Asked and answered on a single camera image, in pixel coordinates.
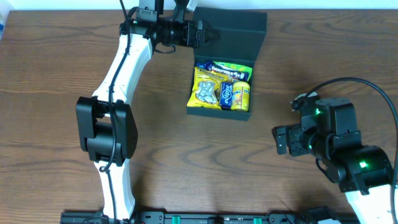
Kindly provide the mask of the green Haribo gummy bag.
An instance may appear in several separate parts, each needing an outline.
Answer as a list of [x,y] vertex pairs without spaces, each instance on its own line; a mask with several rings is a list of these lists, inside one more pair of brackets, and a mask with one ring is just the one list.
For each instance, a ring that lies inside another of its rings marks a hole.
[[248,67],[248,66],[240,65],[240,64],[236,64],[236,63],[228,63],[228,62],[216,62],[216,63],[218,65],[222,65],[224,67],[232,68],[234,70],[239,70],[240,72],[247,72],[248,73],[248,77],[246,79],[247,82],[251,78],[252,71],[253,71],[252,67]]

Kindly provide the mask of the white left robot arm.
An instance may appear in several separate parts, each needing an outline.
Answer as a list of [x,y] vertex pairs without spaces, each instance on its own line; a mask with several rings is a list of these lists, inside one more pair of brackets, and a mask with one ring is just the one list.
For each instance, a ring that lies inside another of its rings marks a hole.
[[104,195],[100,212],[63,213],[61,223],[138,223],[129,163],[138,132],[131,103],[141,73],[157,44],[199,48],[218,39],[205,21],[190,21],[197,1],[176,1],[172,16],[163,17],[163,1],[139,1],[123,10],[119,45],[101,85],[91,97],[79,97],[76,118],[80,145],[99,172]]

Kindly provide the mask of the blue Oreo cookie pack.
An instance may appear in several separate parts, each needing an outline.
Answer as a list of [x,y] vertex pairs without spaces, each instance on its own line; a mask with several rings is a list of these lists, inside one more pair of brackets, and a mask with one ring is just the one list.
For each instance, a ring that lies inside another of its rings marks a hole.
[[206,65],[204,63],[196,63],[195,66],[199,67],[199,68],[202,68],[202,69],[206,68]]

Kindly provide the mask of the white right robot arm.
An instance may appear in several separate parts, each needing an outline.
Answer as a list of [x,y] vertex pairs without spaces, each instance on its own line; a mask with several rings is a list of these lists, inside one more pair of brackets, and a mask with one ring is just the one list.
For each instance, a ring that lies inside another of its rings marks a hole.
[[354,105],[346,98],[312,93],[298,107],[300,122],[272,129],[277,153],[311,154],[326,178],[337,184],[360,223],[392,223],[392,165],[378,146],[365,146]]

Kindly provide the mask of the purple Dairy Milk bar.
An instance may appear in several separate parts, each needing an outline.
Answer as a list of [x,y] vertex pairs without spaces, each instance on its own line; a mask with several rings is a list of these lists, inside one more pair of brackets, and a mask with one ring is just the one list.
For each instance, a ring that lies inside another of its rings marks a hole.
[[217,72],[217,73],[222,73],[222,74],[228,75],[229,77],[231,77],[232,79],[235,79],[235,80],[246,82],[246,79],[248,77],[247,72],[240,72],[239,70],[234,70],[232,68],[218,65],[216,62],[214,62],[212,60],[208,60],[207,62],[205,62],[205,65],[206,65],[205,69],[207,69],[211,72]]

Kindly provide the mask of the blue Eclipse mint tin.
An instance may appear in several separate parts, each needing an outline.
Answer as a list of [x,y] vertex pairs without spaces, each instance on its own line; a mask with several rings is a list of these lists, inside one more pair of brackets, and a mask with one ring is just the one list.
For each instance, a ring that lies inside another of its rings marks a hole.
[[232,105],[233,84],[222,82],[220,86],[219,105],[224,110],[230,110]]

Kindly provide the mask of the yellow Hacks candy bag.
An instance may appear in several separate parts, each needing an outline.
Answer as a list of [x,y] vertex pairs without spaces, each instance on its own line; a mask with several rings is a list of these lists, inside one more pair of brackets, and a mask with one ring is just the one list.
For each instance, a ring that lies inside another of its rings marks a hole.
[[220,110],[216,92],[220,90],[223,82],[229,82],[227,75],[195,67],[192,92],[187,106]]

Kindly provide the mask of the yellow gum bottle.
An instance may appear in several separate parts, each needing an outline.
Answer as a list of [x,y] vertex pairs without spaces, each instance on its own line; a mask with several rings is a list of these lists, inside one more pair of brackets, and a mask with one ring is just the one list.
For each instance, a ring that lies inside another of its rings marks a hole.
[[233,111],[249,111],[251,87],[247,82],[235,82],[233,84],[233,95],[231,110]]

